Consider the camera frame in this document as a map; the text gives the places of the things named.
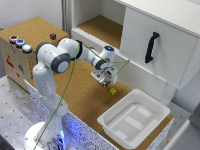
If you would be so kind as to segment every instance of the cabinet door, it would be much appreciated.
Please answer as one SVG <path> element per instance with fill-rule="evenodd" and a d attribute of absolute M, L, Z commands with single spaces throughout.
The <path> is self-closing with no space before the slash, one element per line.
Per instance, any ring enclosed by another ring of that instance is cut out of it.
<path fill-rule="evenodd" d="M 160 37 L 154 40 L 153 60 L 146 64 L 145 56 L 153 32 Z M 197 40 L 178 28 L 127 8 L 120 54 L 178 86 Z"/>

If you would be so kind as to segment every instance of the robotic arm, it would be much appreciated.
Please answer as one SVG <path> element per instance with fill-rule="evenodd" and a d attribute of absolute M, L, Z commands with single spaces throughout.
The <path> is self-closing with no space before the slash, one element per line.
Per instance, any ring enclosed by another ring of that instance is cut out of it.
<path fill-rule="evenodd" d="M 47 122 L 53 115 L 53 112 L 56 110 L 60 101 L 60 97 L 55 92 L 57 87 L 53 72 L 63 73 L 68 69 L 70 61 L 75 60 L 78 45 L 79 50 L 76 60 L 85 60 L 94 66 L 95 69 L 92 71 L 91 75 L 96 80 L 103 84 L 104 87 L 108 86 L 110 82 L 114 84 L 117 81 L 116 73 L 118 70 L 113 63 L 108 62 L 113 61 L 115 57 L 115 51 L 110 46 L 105 46 L 103 51 L 99 54 L 94 49 L 92 52 L 81 42 L 67 38 L 61 40 L 57 47 L 47 42 L 39 44 L 36 49 L 38 64 L 33 68 L 33 77 L 37 86 L 39 99 L 48 109 L 48 115 L 45 118 L 45 124 L 35 137 L 35 141 L 41 136 Z M 49 143 L 58 141 L 57 139 L 60 137 L 58 135 L 61 135 L 60 133 L 63 130 L 61 117 L 67 112 L 68 105 L 65 101 L 62 101 L 58 111 L 40 139 L 39 147 L 50 149 Z M 65 144 L 62 144 L 62 146 L 60 145 L 59 149 L 66 149 Z"/>

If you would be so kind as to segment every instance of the black handle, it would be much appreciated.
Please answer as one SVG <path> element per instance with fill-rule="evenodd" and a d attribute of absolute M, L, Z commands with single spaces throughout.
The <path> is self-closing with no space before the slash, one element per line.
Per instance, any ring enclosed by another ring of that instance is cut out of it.
<path fill-rule="evenodd" d="M 153 50 L 154 40 L 157 39 L 159 36 L 160 35 L 158 33 L 153 32 L 153 36 L 151 37 L 151 39 L 149 41 L 149 45 L 148 45 L 147 53 L 146 53 L 146 57 L 145 57 L 145 63 L 146 64 L 153 60 L 151 53 L 152 53 L 152 50 Z"/>

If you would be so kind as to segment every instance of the white plastic bin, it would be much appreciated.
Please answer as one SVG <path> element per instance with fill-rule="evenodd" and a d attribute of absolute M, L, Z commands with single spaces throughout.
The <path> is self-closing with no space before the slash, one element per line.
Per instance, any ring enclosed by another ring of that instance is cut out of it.
<path fill-rule="evenodd" d="M 169 108 L 135 89 L 97 120 L 118 144 L 135 149 L 169 113 Z"/>

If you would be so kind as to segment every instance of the cardboard box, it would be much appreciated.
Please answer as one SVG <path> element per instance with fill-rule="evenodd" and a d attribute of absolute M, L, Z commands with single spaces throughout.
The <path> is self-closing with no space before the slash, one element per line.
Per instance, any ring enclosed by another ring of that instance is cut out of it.
<path fill-rule="evenodd" d="M 55 33 L 56 39 L 52 40 L 50 34 Z M 10 36 L 17 35 L 33 48 L 32 53 L 23 53 L 16 45 L 10 44 Z M 25 90 L 28 90 L 24 79 L 33 78 L 32 69 L 37 64 L 35 50 L 41 42 L 49 42 L 55 46 L 63 38 L 68 38 L 68 33 L 48 23 L 40 17 L 35 17 L 25 22 L 0 31 L 0 50 L 6 74 L 16 81 Z"/>

